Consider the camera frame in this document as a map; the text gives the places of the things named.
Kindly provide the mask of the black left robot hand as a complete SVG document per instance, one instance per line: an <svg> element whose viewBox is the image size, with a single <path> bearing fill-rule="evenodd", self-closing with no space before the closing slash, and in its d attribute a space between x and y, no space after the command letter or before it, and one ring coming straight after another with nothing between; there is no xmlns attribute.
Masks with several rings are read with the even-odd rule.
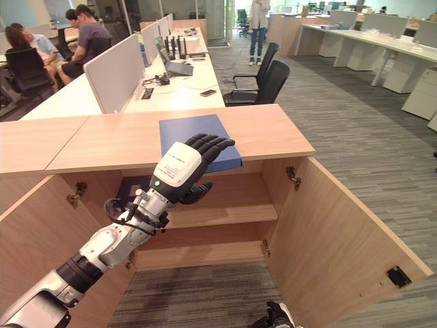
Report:
<svg viewBox="0 0 437 328"><path fill-rule="evenodd" d="M172 204L194 204L212 188L213 182L196 182L209 164L235 141L206 133L198 133L184 143L175 142L158 162L150 180L150 189Z"/></svg>

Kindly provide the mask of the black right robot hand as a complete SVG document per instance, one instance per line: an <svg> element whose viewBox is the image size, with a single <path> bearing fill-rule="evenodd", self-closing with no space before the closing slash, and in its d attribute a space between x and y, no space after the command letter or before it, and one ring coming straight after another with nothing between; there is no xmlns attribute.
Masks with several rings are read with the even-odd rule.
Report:
<svg viewBox="0 0 437 328"><path fill-rule="evenodd" d="M267 301L267 315L256 320L250 328L295 328L295 323L284 302Z"/></svg>

